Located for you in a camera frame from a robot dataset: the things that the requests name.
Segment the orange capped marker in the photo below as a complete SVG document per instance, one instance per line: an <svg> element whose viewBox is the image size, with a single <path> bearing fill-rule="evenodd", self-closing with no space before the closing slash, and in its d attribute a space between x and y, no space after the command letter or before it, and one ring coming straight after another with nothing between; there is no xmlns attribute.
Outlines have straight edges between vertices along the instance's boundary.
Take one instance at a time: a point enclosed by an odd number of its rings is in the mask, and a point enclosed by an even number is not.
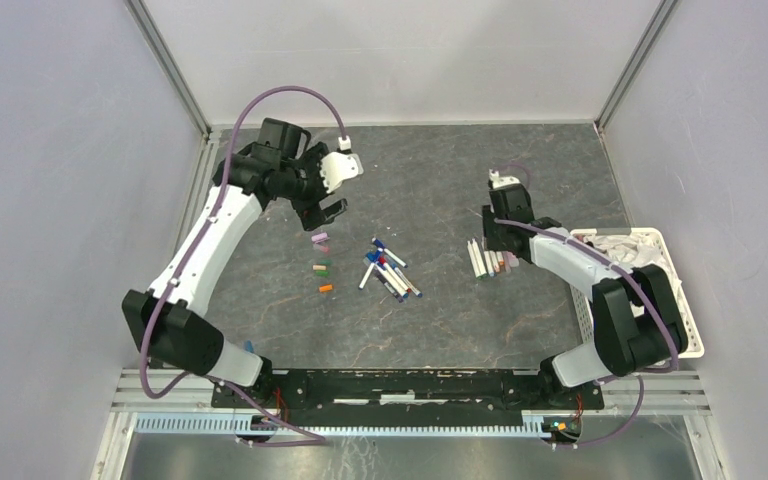
<svg viewBox="0 0 768 480"><path fill-rule="evenodd" d="M494 259L494 262L495 262L495 266L494 266L494 268L495 268L495 271L496 271L497 273L500 273L500 272L504 272L504 271L505 271L505 270L504 270L504 269L501 267L501 265L500 265L500 263L499 263L499 261L500 261L499 253L500 253L500 252L498 252L498 251L492 251L492 256L493 256L493 259Z"/></svg>

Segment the pink translucent highlighter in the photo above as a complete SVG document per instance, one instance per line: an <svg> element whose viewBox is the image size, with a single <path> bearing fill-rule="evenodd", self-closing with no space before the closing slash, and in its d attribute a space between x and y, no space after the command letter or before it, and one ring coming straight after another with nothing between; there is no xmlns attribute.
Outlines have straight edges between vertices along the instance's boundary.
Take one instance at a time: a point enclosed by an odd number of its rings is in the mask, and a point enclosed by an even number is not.
<svg viewBox="0 0 768 480"><path fill-rule="evenodd" d="M510 262L509 262L509 260L508 260L508 255L507 255L507 253L506 253L506 252L500 252L500 253L499 253L499 257L500 257L500 261L499 261L499 263L500 263L501 267L502 267L502 268L503 268L503 269L504 269L506 272L510 272L510 271L511 271L511 267L510 267Z"/></svg>

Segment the purple highlighter cap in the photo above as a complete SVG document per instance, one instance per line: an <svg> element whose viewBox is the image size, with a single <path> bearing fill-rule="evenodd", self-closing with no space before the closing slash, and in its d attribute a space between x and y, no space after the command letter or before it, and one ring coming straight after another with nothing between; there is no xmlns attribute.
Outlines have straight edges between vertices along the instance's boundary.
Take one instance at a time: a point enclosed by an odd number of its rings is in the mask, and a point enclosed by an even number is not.
<svg viewBox="0 0 768 480"><path fill-rule="evenodd" d="M311 241L313 243L321 243L324 241L327 241L329 238L328 234L326 232L315 234L311 237Z"/></svg>

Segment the pink highlighter pen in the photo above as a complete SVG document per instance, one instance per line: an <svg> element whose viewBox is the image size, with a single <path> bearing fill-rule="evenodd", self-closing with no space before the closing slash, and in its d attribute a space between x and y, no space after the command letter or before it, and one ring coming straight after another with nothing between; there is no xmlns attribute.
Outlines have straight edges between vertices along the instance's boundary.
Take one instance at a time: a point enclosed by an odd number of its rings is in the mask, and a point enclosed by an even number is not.
<svg viewBox="0 0 768 480"><path fill-rule="evenodd" d="M519 266L519 259L511 252L506 252L506 264L509 265L511 268L516 268Z"/></svg>

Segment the green capped marker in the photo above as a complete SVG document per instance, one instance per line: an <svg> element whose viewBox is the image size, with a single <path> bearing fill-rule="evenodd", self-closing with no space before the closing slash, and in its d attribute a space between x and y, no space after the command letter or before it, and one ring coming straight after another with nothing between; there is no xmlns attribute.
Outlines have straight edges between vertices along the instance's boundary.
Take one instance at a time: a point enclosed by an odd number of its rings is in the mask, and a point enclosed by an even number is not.
<svg viewBox="0 0 768 480"><path fill-rule="evenodd" d="M470 255L470 261L474 271L474 275L477 279L483 279L487 276L484 260L478 249L475 239L470 239L467 242L468 252Z"/></svg>

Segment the light blue capped pen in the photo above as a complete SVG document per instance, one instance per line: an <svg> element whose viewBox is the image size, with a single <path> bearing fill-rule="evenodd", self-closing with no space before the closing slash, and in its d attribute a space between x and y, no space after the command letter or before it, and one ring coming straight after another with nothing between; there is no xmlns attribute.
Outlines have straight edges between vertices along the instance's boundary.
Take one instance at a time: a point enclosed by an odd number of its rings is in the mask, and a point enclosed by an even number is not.
<svg viewBox="0 0 768 480"><path fill-rule="evenodd" d="M484 250L483 255L488 275L490 277L495 277L498 274L499 269L495 255L489 250Z"/></svg>

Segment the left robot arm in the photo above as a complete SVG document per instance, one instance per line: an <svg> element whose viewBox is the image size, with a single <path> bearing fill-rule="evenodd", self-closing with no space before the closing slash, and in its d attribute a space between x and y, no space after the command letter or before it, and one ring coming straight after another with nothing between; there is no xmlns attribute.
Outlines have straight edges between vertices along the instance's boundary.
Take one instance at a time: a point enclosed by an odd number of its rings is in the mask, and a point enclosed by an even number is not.
<svg viewBox="0 0 768 480"><path fill-rule="evenodd" d="M268 360L233 344L206 319L214 289L232 253L268 204L286 199L306 231L330 224L347 208L322 201L363 167L349 136L336 150L310 131L265 119L255 141L220 162L207 203L163 272L144 291L130 290L122 310L140 367L158 360L184 372L236 384L250 407L274 394Z"/></svg>

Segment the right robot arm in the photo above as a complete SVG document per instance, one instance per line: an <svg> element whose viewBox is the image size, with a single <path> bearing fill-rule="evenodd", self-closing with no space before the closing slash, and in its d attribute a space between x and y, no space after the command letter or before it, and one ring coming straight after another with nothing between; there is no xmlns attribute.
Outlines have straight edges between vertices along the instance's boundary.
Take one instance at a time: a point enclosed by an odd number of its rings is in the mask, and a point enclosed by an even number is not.
<svg viewBox="0 0 768 480"><path fill-rule="evenodd" d="M689 338L667 272L656 264L627 267L576 239L560 223L535 216L521 184L492 186L482 227L492 251L508 252L547 270L583 293L592 336L544 361L540 400L562 408L578 386L642 371L678 367Z"/></svg>

